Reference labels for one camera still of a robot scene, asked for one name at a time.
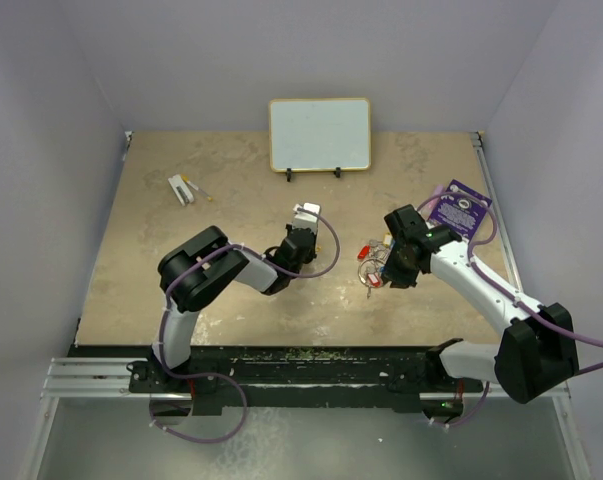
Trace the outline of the keyring with coloured key tags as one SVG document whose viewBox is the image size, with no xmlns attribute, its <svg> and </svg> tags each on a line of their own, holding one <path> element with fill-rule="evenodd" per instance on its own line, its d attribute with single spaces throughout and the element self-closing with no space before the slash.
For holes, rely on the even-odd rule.
<svg viewBox="0 0 603 480">
<path fill-rule="evenodd" d="M 388 280 L 384 279 L 384 270 L 393 245 L 392 235 L 386 233 L 382 239 L 370 239 L 357 255 L 357 276 L 366 289 L 367 299 L 371 298 L 373 291 L 385 287 L 388 283 Z"/>
</svg>

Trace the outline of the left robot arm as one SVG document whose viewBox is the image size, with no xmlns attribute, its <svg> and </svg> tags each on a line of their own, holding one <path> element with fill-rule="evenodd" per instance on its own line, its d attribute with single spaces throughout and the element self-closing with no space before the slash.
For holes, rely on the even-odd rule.
<svg viewBox="0 0 603 480">
<path fill-rule="evenodd" d="M 158 265 L 160 287 L 170 294 L 167 323 L 153 344 L 159 359 L 152 381 L 165 392 L 183 387 L 190 340 L 201 311 L 232 282 L 271 296 L 287 288 L 295 274 L 316 257 L 316 221 L 295 220 L 286 237 L 263 255 L 230 249 L 230 241 L 217 226 L 210 226 L 167 254 Z"/>
</svg>

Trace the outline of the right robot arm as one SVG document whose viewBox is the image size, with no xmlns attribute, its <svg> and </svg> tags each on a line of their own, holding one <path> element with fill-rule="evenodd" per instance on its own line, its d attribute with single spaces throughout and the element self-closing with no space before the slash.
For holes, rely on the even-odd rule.
<svg viewBox="0 0 603 480">
<path fill-rule="evenodd" d="M 393 288 L 416 286 L 432 274 L 459 293 L 497 333 L 496 344 L 452 339 L 426 354 L 426 380 L 448 391 L 460 379 L 496 383 L 526 404 L 579 370 L 572 317 L 559 303 L 544 305 L 509 284 L 451 228 L 429 226 L 407 205 L 384 221 L 394 240 L 382 277 Z"/>
</svg>

